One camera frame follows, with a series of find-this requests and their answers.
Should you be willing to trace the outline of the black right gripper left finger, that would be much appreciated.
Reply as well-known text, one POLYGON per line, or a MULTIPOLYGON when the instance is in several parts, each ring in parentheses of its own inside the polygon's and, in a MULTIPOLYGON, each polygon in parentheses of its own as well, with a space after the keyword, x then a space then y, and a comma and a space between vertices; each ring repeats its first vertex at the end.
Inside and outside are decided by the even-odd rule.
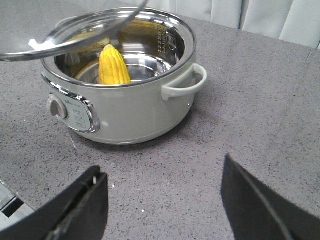
POLYGON ((0 232, 2 240, 101 240, 108 221, 107 174, 88 168, 53 200, 0 232))

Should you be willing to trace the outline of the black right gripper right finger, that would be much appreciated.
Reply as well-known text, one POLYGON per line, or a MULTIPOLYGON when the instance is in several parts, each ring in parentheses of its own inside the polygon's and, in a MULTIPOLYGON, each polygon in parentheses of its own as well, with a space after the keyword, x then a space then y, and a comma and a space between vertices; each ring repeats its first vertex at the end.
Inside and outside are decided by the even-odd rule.
POLYGON ((318 240, 320 220, 286 200, 227 154, 220 195, 237 240, 318 240))

